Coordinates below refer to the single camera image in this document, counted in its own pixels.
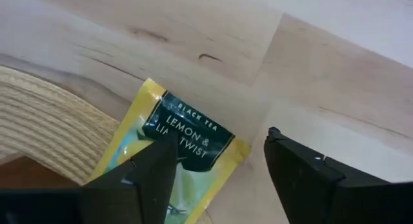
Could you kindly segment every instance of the lemon illustration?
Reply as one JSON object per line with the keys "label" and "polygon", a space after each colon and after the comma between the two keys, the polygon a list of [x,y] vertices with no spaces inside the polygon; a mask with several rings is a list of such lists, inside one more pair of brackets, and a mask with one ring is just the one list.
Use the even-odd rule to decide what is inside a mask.
{"label": "lemon illustration", "polygon": [[120,152],[119,157],[117,158],[117,163],[122,164],[123,162],[134,156],[134,154],[149,146],[151,143],[153,143],[153,141],[138,140],[127,144],[122,152]]}

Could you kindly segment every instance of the black object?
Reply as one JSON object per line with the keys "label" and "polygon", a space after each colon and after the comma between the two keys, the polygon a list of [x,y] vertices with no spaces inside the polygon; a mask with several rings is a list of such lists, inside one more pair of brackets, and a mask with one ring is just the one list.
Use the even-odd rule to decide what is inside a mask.
{"label": "black object", "polygon": [[163,224],[177,141],[168,134],[79,189],[0,190],[0,223]]}
{"label": "black object", "polygon": [[275,127],[264,150],[291,224],[413,223],[413,183],[389,183],[344,165]]}

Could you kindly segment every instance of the wood plank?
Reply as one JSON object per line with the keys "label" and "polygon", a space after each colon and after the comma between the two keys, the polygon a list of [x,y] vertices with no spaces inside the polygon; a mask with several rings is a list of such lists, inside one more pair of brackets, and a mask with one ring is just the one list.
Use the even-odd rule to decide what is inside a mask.
{"label": "wood plank", "polygon": [[284,15],[254,88],[413,156],[413,69]]}
{"label": "wood plank", "polygon": [[0,163],[0,188],[77,188],[79,185],[26,156]]}
{"label": "wood plank", "polygon": [[257,0],[413,67],[413,0]]}
{"label": "wood plank", "polygon": [[[149,36],[146,34],[146,37],[140,37],[141,34],[138,34],[139,37],[137,37],[125,29],[120,30],[109,22],[107,28],[104,28],[88,21],[85,19],[88,13],[84,16],[77,13],[81,16],[77,17],[71,13],[74,11],[68,12],[56,6],[65,6],[59,4],[58,1],[60,0],[54,0],[54,3],[50,4],[42,0],[1,0],[0,22],[4,24],[0,28],[0,42],[2,42],[0,53],[6,58],[23,60],[29,62],[31,66],[39,66],[37,69],[27,68],[26,71],[46,77],[62,87],[71,88],[77,95],[117,118],[123,116],[124,108],[121,108],[122,111],[119,113],[115,113],[113,110],[116,108],[105,107],[113,105],[116,100],[125,100],[120,106],[126,106],[127,102],[133,100],[142,80],[152,77],[235,134],[252,142],[266,114],[268,102],[264,97],[257,96],[251,91],[248,81],[255,77],[255,71],[265,54],[280,13],[274,10],[266,12],[259,5],[248,4],[244,0],[225,0],[225,3],[222,3],[223,0],[203,0],[202,2],[205,3],[198,4],[200,10],[206,8],[207,5],[217,5],[217,10],[227,8],[228,15],[224,15],[226,12],[223,11],[224,19],[216,19],[215,13],[211,13],[211,16],[204,11],[199,14],[200,17],[204,17],[204,21],[198,21],[200,26],[197,28],[210,30],[208,37],[196,34],[196,31],[192,30],[193,26],[185,27],[187,23],[173,24],[168,27],[172,35],[167,37],[170,40],[169,43],[173,42],[175,45],[169,48],[163,42],[154,39],[153,34],[152,37],[150,34]],[[167,13],[171,14],[173,8],[176,8],[178,13],[193,12],[192,5],[185,6],[178,0],[172,1],[175,1],[175,3],[171,2],[173,7],[168,7],[163,12],[168,11]],[[228,2],[234,6],[224,6]],[[144,8],[142,13],[146,12],[146,9],[151,9],[147,7],[148,5],[142,5]],[[234,12],[241,10],[245,5],[254,8],[250,12],[251,15],[245,15],[245,19],[242,20],[236,18],[233,22],[229,22],[233,19]],[[91,6],[91,8],[99,7],[102,8],[102,6]],[[143,22],[145,18],[142,18],[138,18],[139,23],[145,23]],[[158,23],[166,21],[163,17],[159,18]],[[269,24],[263,23],[263,20],[268,18],[274,21]],[[158,30],[148,26],[141,28],[156,33]],[[241,35],[245,38],[234,40],[231,37],[224,37],[226,34],[234,34],[237,37]],[[188,36],[190,42],[194,42],[195,45],[181,46],[180,40],[185,36]],[[196,39],[196,36],[203,36],[201,42]],[[209,47],[211,44],[207,44],[209,37],[212,37],[214,44],[217,45]],[[184,48],[183,52],[196,52],[195,60],[188,59],[187,56],[182,55],[182,52],[176,52],[174,49],[177,47]],[[240,71],[237,73],[240,77],[228,74],[232,78],[229,79],[212,70],[210,66],[200,63],[199,55],[215,55],[204,51],[204,48],[211,49],[213,52],[227,52],[223,57],[219,56],[220,59],[224,59],[223,61],[236,57],[232,64],[238,66],[228,68],[239,68]],[[261,52],[262,56],[254,56],[251,60],[246,57],[245,60],[249,63],[240,67],[238,63],[242,62],[244,65],[245,60],[240,59],[242,54],[235,49]],[[105,97],[109,97],[109,102],[105,102]]]}
{"label": "wood plank", "polygon": [[251,0],[45,1],[242,83],[254,79],[279,19]]}
{"label": "wood plank", "polygon": [[0,167],[1,167],[2,165],[4,165],[4,164],[9,163],[9,162],[11,162],[11,161],[13,161],[13,160],[15,160],[15,159],[20,158],[20,157],[23,157],[23,155],[17,154],[17,153],[16,153],[16,154],[7,154],[7,155],[1,154],[1,157],[0,157]]}

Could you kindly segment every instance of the wooden surface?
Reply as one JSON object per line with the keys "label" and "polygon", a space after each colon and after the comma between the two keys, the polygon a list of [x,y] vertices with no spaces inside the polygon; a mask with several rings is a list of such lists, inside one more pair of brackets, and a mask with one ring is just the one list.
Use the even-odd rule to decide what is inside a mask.
{"label": "wooden surface", "polygon": [[413,14],[384,1],[0,0],[0,64],[118,120],[151,77],[254,148],[208,209],[214,223],[286,223],[263,159],[269,126],[413,179]]}
{"label": "wooden surface", "polygon": [[79,185],[26,156],[0,161],[0,188],[76,188]]}

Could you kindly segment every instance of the dark green label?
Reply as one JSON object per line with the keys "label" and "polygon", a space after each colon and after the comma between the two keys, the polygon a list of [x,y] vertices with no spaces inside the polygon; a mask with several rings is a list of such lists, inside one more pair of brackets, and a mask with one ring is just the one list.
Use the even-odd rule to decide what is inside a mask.
{"label": "dark green label", "polygon": [[206,172],[234,135],[169,92],[163,95],[146,121],[143,132],[154,140],[178,133],[178,160],[186,170]]}

